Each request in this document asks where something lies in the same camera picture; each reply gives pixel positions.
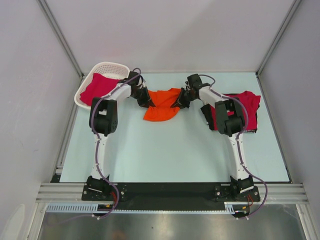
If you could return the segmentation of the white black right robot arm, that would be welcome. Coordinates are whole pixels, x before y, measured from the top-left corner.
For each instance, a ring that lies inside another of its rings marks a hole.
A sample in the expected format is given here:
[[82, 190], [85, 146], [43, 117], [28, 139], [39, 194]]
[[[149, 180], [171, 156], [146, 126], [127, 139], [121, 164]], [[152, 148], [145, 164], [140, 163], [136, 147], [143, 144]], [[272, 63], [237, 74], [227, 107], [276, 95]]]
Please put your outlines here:
[[247, 168], [243, 146], [243, 133], [249, 124], [249, 115], [243, 103], [234, 96], [227, 96], [216, 90], [212, 83], [203, 83], [202, 74], [187, 77], [186, 87], [181, 89], [172, 108], [188, 108], [194, 100], [201, 100], [215, 109], [217, 131], [224, 136], [232, 159], [229, 194], [237, 201], [242, 201], [254, 189], [255, 178]]

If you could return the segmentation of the orange t shirt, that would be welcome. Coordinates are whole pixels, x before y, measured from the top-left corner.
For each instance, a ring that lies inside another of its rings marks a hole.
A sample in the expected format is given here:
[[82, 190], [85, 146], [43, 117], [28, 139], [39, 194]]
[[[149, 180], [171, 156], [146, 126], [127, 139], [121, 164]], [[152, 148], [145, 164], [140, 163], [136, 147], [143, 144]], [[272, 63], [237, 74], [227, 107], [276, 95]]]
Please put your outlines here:
[[179, 107], [172, 107], [181, 93], [180, 88], [169, 90], [148, 91], [154, 106], [149, 106], [143, 119], [149, 122], [164, 122], [174, 118], [180, 111]]

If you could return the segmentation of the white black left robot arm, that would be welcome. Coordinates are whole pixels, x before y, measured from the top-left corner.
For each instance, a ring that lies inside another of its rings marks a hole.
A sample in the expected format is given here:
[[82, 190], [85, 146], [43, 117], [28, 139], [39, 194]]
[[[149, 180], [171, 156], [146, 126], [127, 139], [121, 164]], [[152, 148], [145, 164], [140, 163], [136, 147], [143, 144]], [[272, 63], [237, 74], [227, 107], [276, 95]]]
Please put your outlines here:
[[118, 104], [126, 98], [134, 98], [142, 108], [154, 107], [140, 68], [129, 72], [128, 77], [120, 80], [106, 96], [94, 97], [90, 108], [89, 127], [95, 134], [94, 165], [85, 186], [86, 192], [93, 193], [98, 199], [105, 200], [116, 189], [103, 174], [106, 144], [118, 126]]

